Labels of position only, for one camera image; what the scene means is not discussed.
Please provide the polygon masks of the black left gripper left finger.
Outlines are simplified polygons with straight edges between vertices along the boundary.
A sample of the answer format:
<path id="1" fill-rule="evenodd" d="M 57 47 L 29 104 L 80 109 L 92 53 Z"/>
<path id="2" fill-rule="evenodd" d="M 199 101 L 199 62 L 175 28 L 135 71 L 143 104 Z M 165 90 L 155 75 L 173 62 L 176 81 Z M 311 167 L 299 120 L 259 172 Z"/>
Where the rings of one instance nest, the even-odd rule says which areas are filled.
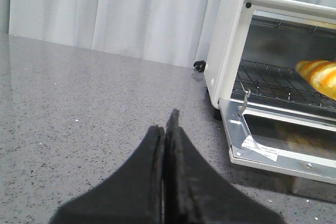
<path id="1" fill-rule="evenodd" d="M 110 177 L 63 204 L 50 223 L 162 223 L 164 129 L 151 126 Z"/>

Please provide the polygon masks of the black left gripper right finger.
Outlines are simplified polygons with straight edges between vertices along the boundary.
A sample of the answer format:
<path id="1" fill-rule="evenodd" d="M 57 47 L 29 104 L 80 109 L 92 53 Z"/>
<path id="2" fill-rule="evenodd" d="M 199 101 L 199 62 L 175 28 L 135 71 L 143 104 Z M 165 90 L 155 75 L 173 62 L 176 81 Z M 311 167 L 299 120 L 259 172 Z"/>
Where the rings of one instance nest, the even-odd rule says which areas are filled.
<path id="1" fill-rule="evenodd" d="M 165 223 L 285 223 L 275 211 L 226 181 L 203 158 L 181 126 L 179 111 L 166 125 Z"/>

